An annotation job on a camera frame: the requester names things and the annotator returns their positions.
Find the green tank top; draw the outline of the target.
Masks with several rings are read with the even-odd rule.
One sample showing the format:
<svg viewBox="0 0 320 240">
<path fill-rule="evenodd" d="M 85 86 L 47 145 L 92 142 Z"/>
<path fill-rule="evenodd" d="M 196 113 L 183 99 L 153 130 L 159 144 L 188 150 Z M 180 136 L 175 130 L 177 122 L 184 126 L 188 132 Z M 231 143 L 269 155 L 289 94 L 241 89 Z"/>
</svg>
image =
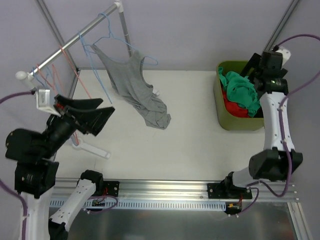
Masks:
<svg viewBox="0 0 320 240">
<path fill-rule="evenodd" d="M 242 77 L 234 71 L 223 75 L 223 68 L 218 68 L 221 88 L 226 92 L 230 102 L 237 103 L 239 107 L 248 110 L 249 117 L 253 118 L 261 108 L 258 93 L 248 77 Z"/>
</svg>

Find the grey tank top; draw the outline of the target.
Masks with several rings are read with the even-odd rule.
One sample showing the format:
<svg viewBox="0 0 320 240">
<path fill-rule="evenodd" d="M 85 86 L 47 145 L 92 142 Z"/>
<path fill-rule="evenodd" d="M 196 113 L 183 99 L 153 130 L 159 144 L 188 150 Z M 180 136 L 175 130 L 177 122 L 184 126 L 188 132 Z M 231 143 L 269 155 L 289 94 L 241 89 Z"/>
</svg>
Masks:
<svg viewBox="0 0 320 240">
<path fill-rule="evenodd" d="M 148 127 L 165 130 L 171 121 L 167 105 L 154 93 L 154 86 L 143 76 L 145 55 L 135 50 L 129 60 L 118 62 L 107 56 L 98 46 L 97 54 L 109 76 L 113 90 L 142 116 Z"/>
</svg>

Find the light blue wire hanger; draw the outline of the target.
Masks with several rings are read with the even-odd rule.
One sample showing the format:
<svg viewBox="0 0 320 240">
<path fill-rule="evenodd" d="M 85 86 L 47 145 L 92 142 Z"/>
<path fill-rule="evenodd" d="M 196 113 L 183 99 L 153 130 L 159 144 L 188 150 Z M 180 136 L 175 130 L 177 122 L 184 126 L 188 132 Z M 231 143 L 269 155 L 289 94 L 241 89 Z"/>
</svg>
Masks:
<svg viewBox="0 0 320 240">
<path fill-rule="evenodd" d="M 45 68 L 45 74 L 41 71 L 35 73 L 35 68 L 32 69 L 33 77 L 36 79 L 41 86 L 46 88 L 51 88 L 56 94 L 63 94 L 63 86 L 61 83 L 61 79 L 54 64 L 51 65 L 51 68 Z"/>
</svg>

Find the red tank top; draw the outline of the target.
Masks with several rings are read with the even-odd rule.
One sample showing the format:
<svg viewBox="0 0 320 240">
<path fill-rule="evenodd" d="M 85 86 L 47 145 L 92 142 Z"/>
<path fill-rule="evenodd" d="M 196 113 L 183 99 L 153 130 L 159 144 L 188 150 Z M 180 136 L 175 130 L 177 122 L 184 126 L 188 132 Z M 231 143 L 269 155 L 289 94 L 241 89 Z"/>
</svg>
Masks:
<svg viewBox="0 0 320 240">
<path fill-rule="evenodd" d="M 236 102 L 227 99 L 227 93 L 222 89 L 222 96 L 226 110 L 233 116 L 238 118 L 249 118 L 247 109 L 240 107 Z"/>
</svg>

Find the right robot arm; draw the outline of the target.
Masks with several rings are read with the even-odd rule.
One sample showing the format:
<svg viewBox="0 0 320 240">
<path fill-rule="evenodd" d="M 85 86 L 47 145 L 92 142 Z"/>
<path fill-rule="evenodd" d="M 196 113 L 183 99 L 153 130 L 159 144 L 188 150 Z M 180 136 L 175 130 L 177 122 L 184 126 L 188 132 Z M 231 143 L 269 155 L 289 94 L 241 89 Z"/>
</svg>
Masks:
<svg viewBox="0 0 320 240">
<path fill-rule="evenodd" d="M 258 184 L 267 187 L 267 181 L 284 181 L 282 193 L 272 191 L 281 198 L 289 188 L 293 172 L 303 162 L 302 153 L 295 150 L 288 121 L 289 89 L 283 66 L 290 57 L 291 52 L 283 47 L 255 53 L 240 72 L 261 94 L 264 147 L 250 158 L 248 167 L 230 172 L 222 181 L 223 193 L 228 198 L 236 198 Z"/>
</svg>

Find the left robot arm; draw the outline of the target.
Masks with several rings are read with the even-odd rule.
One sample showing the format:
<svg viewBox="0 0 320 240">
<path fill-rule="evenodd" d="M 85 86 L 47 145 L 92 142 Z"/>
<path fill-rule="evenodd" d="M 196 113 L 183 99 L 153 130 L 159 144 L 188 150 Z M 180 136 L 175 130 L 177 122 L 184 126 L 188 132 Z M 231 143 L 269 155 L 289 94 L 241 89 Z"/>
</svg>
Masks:
<svg viewBox="0 0 320 240">
<path fill-rule="evenodd" d="M 9 193 L 22 204 L 20 239 L 66 240 L 70 227 L 85 202 L 104 190 L 102 173 L 84 171 L 63 206 L 49 215 L 59 163 L 53 156 L 76 132 L 98 135 L 115 108 L 101 107 L 101 98 L 71 99 L 60 94 L 43 109 L 50 112 L 43 132 L 24 128 L 6 138 L 5 156 L 16 161 L 14 189 Z"/>
</svg>

